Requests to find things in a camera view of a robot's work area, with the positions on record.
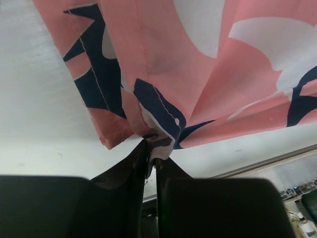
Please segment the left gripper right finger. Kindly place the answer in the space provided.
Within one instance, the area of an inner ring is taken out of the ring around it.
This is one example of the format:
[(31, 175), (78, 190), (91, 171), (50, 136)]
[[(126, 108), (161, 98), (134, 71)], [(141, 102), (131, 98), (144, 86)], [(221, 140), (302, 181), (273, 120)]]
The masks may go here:
[(156, 159), (161, 238), (293, 238), (275, 186), (261, 178), (192, 178)]

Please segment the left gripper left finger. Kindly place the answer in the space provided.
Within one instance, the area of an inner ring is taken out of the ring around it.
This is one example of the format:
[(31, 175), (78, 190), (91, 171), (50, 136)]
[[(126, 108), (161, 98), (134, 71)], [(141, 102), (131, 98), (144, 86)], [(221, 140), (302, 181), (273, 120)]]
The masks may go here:
[(136, 238), (148, 144), (93, 179), (1, 176), (3, 238)]

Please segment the pink shark-print shorts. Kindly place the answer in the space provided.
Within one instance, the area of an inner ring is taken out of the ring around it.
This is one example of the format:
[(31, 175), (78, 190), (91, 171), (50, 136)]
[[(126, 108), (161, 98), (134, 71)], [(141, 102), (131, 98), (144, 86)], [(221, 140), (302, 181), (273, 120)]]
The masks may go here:
[(317, 120), (314, 0), (36, 0), (101, 143), (152, 158)]

